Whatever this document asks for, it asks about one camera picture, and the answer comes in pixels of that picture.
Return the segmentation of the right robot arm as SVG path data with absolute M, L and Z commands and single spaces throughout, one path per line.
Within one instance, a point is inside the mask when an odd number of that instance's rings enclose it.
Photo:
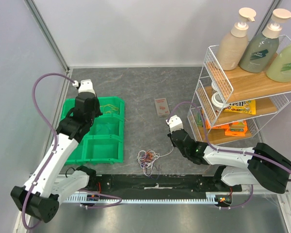
M 194 141 L 184 129 L 168 134 L 183 157 L 197 165 L 218 165 L 214 182 L 218 187 L 261 185 L 278 194 L 286 191 L 291 161 L 265 143 L 251 148 L 215 147 Z

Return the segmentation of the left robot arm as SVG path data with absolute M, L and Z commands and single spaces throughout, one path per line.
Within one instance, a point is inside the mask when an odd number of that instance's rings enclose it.
M 68 157 L 89 132 L 94 119 L 102 115 L 95 94 L 84 92 L 75 98 L 74 107 L 60 121 L 47 154 L 23 186 L 14 186 L 11 197 L 17 208 L 44 223 L 50 222 L 60 204 L 80 189 L 96 185 L 96 171 L 78 167 L 58 184 L 55 180 Z

